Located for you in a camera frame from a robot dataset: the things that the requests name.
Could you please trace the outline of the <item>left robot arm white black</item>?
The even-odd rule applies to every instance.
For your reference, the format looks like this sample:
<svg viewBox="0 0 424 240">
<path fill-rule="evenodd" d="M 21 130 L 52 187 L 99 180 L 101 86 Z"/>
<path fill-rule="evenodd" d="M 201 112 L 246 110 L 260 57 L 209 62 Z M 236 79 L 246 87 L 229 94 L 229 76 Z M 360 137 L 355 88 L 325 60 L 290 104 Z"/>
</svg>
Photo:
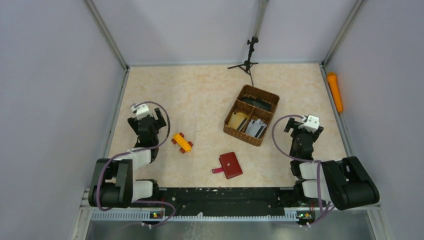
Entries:
<svg viewBox="0 0 424 240">
<path fill-rule="evenodd" d="M 100 158 L 95 163 L 88 203 L 101 211 L 128 208 L 139 199 L 149 207 L 160 202 L 156 181 L 136 180 L 134 171 L 155 161 L 163 144 L 159 141 L 159 130 L 169 126 L 169 115 L 163 107 L 150 110 L 145 103 L 132 106 L 131 111 L 135 116 L 127 122 L 137 137 L 134 147 L 111 158 Z"/>
</svg>

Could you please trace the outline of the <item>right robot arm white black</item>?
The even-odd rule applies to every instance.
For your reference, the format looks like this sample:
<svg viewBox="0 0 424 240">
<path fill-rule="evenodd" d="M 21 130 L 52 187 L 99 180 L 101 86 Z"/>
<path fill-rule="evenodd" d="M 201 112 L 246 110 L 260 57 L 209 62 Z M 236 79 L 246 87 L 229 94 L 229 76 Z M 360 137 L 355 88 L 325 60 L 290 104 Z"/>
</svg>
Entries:
<svg viewBox="0 0 424 240">
<path fill-rule="evenodd" d="M 380 193 L 356 156 L 317 162 L 314 146 L 324 128 L 319 118 L 304 116 L 302 121 L 289 117 L 284 132 L 292 138 L 290 170 L 297 178 L 293 200 L 307 206 L 313 199 L 332 202 L 338 210 L 376 204 Z"/>
</svg>

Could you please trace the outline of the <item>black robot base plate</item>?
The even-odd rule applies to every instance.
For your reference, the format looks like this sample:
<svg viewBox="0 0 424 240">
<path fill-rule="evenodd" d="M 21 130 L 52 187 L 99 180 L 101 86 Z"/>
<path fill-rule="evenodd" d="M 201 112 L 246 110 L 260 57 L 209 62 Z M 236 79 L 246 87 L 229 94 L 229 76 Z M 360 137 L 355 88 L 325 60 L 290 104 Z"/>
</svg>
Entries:
<svg viewBox="0 0 424 240">
<path fill-rule="evenodd" d="M 168 187 L 132 208 L 158 207 L 177 217 L 265 217 L 284 216 L 289 208 L 318 210 L 316 198 L 300 196 L 292 187 Z"/>
</svg>

